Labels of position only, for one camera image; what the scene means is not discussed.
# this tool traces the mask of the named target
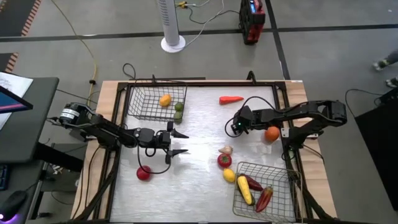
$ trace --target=person's foot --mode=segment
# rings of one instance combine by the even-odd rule
[[[375,62],[374,64],[373,64],[373,68],[376,70],[376,71],[381,71],[381,70],[383,70],[383,68],[386,68],[388,66],[388,62],[386,61],[386,60],[380,60],[380,61],[378,61],[378,62]]]
[[[386,80],[386,85],[390,88],[397,88],[398,80],[396,78],[391,78],[389,80]]]

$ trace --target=wooden table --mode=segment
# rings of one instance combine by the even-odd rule
[[[201,80],[201,82],[242,82],[242,80]],[[116,93],[118,89],[118,83],[121,81],[105,81],[102,84],[101,88],[101,93],[99,94],[99,100],[98,100],[98,105],[96,108],[96,112],[99,114],[102,114],[104,118],[111,120],[114,105],[115,105],[115,100],[116,100]],[[281,82],[279,80],[258,80],[258,82]],[[308,101],[307,96],[305,93],[304,89],[304,84],[302,81],[283,81],[286,84],[286,89],[287,89],[287,96],[289,99],[290,106],[294,106],[298,103]],[[283,99],[281,97],[281,94],[279,94],[279,101],[280,104],[283,107]],[[120,123],[121,121],[121,113],[122,113],[122,108],[123,108],[123,103],[124,103],[124,97],[121,97],[121,102],[119,104],[119,113],[118,113],[118,118],[117,118],[117,123]],[[294,121],[295,126],[302,126],[306,122],[310,121],[310,118],[305,118],[305,119],[298,119]],[[317,140],[306,140],[305,144],[314,150],[318,151],[320,153],[320,148]],[[91,161],[91,158],[93,157],[93,154],[95,150],[98,147],[98,142],[96,141],[91,141],[88,144],[87,150],[86,150],[86,157],[85,157],[85,162],[84,162],[84,176],[83,176],[83,185],[79,184],[77,192],[76,192],[76,197],[75,197],[75,202],[73,204],[73,209],[72,209],[72,214],[75,213],[76,209],[78,208],[78,204],[80,201],[80,190],[83,187],[83,193],[81,196],[81,205],[77,211],[77,216],[84,210],[84,201],[87,197],[88,203],[91,201],[91,199],[94,197],[95,193],[98,190],[98,184],[100,181],[100,176],[101,176],[101,171],[103,167],[103,162],[104,162],[104,155],[105,155],[105,150],[100,149],[94,156],[92,165],[91,165],[91,171],[90,171],[90,179],[88,180],[88,166]],[[310,193],[314,196],[315,200],[323,207],[323,209],[331,216],[336,217],[336,210],[335,206],[333,203],[333,199],[331,196],[330,192],[330,187],[328,183],[328,178],[326,176],[326,170],[325,166],[323,165],[322,159],[319,158],[317,155],[314,153],[304,149],[300,150],[300,155],[301,155],[301,160],[302,160],[302,166],[304,170],[304,176],[305,180],[307,183],[307,188],[310,191]],[[87,190],[87,183],[90,181],[88,193],[86,194]],[[108,203],[108,194],[109,194],[109,188],[103,195],[102,203],[101,203],[101,208],[99,212],[99,218],[105,218],[105,213],[106,213],[106,205]]]

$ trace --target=red battery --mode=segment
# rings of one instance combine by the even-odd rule
[[[241,1],[239,28],[245,44],[251,45],[258,42],[265,22],[266,13],[261,0]]]

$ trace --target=white tower fan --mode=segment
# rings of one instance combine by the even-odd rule
[[[185,47],[185,39],[178,34],[177,14],[174,0],[157,0],[162,17],[164,38],[160,45],[168,53],[181,51]]]

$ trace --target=orange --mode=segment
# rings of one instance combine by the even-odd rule
[[[269,127],[268,130],[265,131],[264,136],[267,141],[274,142],[279,138],[279,128],[275,126]]]

